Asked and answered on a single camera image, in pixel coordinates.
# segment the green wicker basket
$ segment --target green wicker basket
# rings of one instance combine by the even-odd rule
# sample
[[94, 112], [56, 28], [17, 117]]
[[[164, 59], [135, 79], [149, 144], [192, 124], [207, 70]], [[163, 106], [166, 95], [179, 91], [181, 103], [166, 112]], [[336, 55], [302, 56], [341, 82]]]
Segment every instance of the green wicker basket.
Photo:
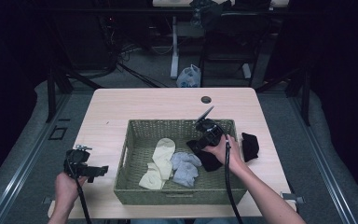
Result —
[[[236, 136], [233, 120], [216, 120], [226, 133]], [[161, 138], [171, 138], [175, 152], [189, 152], [189, 140], [198, 140], [202, 133], [196, 131], [195, 120], [148, 119], [130, 120], [125, 144], [117, 169], [114, 193], [123, 204], [230, 204], [225, 182], [224, 166], [213, 172], [199, 167], [195, 187], [187, 188], [168, 180], [163, 189], [153, 190], [140, 187], [139, 181], [152, 161], [156, 144]], [[232, 195], [238, 203], [246, 188], [230, 174]]]

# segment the gray carpet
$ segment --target gray carpet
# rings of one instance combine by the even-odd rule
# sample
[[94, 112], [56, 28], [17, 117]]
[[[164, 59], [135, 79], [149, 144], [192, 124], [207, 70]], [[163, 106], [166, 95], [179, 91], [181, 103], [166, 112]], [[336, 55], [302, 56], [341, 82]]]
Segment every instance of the gray carpet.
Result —
[[[192, 63], [198, 63], [196, 48], [191, 48], [191, 46], [181, 48], [180, 52], [179, 71]], [[262, 57], [264, 57], [263, 63], [266, 63], [268, 54], [265, 53]], [[131, 53], [130, 59], [124, 64], [141, 74], [158, 79], [171, 88], [175, 87], [174, 80], [170, 79], [170, 53], [157, 55], [136, 50]], [[265, 66], [260, 66], [257, 70], [255, 86], [262, 84], [263, 69]], [[113, 74], [93, 80], [106, 88], [147, 88], [139, 79], [118, 69]], [[76, 139], [92, 95], [89, 87], [76, 80], [72, 83], [76, 89], [73, 94], [66, 96], [58, 93], [62, 106], [59, 107], [59, 113], [51, 124], [44, 123], [47, 118], [46, 83], [36, 88], [38, 104], [33, 116], [0, 169], [0, 223], [46, 223], [48, 221], [48, 199], [54, 198], [55, 176], [62, 170], [64, 153], [72, 147]], [[312, 154], [314, 145], [302, 125], [302, 120], [298, 118], [296, 99], [286, 98], [281, 86], [271, 93], [259, 94], [258, 97], [287, 179], [296, 194], [303, 196], [306, 200], [306, 203], [299, 206], [300, 215], [308, 223], [344, 222]], [[310, 122], [310, 130], [316, 136], [318, 146], [322, 149], [358, 223], [358, 187], [331, 145], [320, 102], [314, 94], [311, 95]], [[48, 140], [54, 127], [66, 129], [62, 140]], [[40, 147], [40, 152], [32, 154], [34, 160], [28, 161], [33, 162], [24, 162], [35, 147]], [[7, 187], [10, 187], [13, 182], [16, 183], [13, 179], [22, 165], [29, 168], [29, 173], [20, 172], [23, 174], [24, 182], [18, 183], [17, 190], [12, 191], [13, 194], [7, 193]], [[257, 220], [259, 223], [264, 223], [263, 218]], [[106, 222], [106, 220], [94, 220], [94, 223]], [[71, 220], [70, 223], [84, 223], [84, 220]]]

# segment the background table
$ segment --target background table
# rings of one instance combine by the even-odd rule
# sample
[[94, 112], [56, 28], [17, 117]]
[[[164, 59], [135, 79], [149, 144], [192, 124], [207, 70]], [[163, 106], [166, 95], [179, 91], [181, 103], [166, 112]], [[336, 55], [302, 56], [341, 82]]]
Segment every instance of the background table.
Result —
[[[203, 103], [203, 96], [209, 96], [212, 101]], [[277, 193], [289, 193], [277, 151], [253, 89], [101, 89], [94, 92], [75, 141], [75, 145], [93, 148], [89, 166], [109, 165], [105, 176], [96, 177], [94, 183], [86, 183], [83, 187], [90, 217], [233, 217], [230, 205], [123, 205], [113, 192], [129, 119], [197, 119], [212, 105], [214, 109], [208, 118], [233, 119], [238, 139], [241, 140], [241, 133], [257, 136], [259, 158], [249, 161], [249, 167]], [[49, 215], [53, 207], [54, 202], [48, 211]], [[243, 217], [261, 216], [249, 192], [243, 196], [238, 209]], [[70, 218], [84, 218], [79, 200]]]

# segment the chair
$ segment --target chair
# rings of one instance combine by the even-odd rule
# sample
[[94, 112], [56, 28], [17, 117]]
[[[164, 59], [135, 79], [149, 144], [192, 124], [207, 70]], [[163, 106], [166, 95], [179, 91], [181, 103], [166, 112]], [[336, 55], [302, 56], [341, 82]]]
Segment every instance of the chair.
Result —
[[251, 87], [260, 46], [269, 27], [269, 18], [262, 15], [223, 12], [215, 27], [204, 33], [199, 62], [200, 86], [203, 87], [205, 62], [208, 62], [238, 63], [239, 70], [245, 63], [251, 63], [252, 71], [248, 85]]

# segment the plastic bag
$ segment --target plastic bag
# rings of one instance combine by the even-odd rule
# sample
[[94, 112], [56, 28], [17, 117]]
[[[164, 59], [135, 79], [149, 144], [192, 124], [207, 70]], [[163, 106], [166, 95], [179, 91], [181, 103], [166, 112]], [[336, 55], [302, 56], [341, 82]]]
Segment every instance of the plastic bag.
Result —
[[200, 69], [191, 64], [190, 67], [183, 69], [176, 80], [176, 85], [179, 88], [197, 88], [200, 86], [201, 73]]

